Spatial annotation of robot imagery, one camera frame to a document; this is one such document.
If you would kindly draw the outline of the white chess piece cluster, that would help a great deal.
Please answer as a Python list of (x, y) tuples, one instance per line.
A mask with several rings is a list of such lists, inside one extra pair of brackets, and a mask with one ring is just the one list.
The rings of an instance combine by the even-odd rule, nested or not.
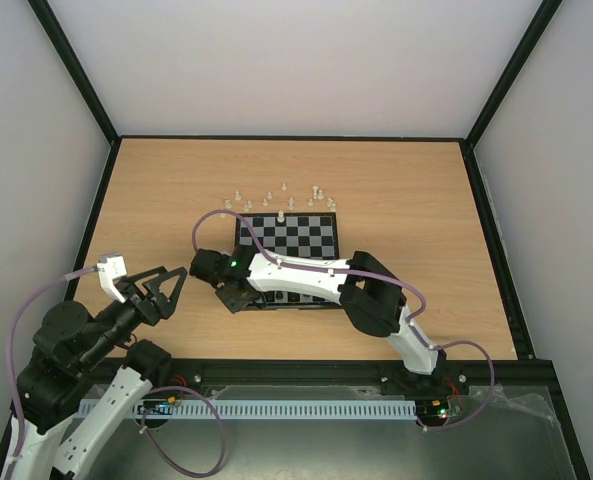
[(318, 200), (322, 200), (324, 198), (323, 191), (318, 185), (314, 185), (312, 187), (312, 198)]

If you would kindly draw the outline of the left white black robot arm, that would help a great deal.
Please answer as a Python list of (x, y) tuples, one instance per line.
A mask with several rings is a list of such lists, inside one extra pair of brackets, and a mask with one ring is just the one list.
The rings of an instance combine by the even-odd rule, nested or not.
[[(175, 312), (186, 268), (157, 267), (113, 283), (112, 302), (97, 316), (73, 300), (52, 307), (33, 336), (28, 365), (11, 375), (11, 438), (3, 479), (85, 478), (125, 416), (152, 388), (166, 384), (172, 356), (135, 329), (155, 326)], [(109, 387), (68, 434), (95, 368), (116, 348), (126, 355)]]

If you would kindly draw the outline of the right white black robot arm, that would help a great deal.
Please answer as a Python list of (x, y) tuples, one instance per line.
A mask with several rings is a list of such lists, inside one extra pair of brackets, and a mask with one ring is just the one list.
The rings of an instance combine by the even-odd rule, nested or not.
[(190, 275), (213, 287), (232, 313), (279, 291), (334, 303), (356, 330), (387, 340), (419, 389), (434, 391), (447, 379), (445, 354), (412, 318), (402, 282), (366, 252), (357, 251), (350, 259), (319, 260), (249, 245), (237, 246), (230, 255), (199, 249)]

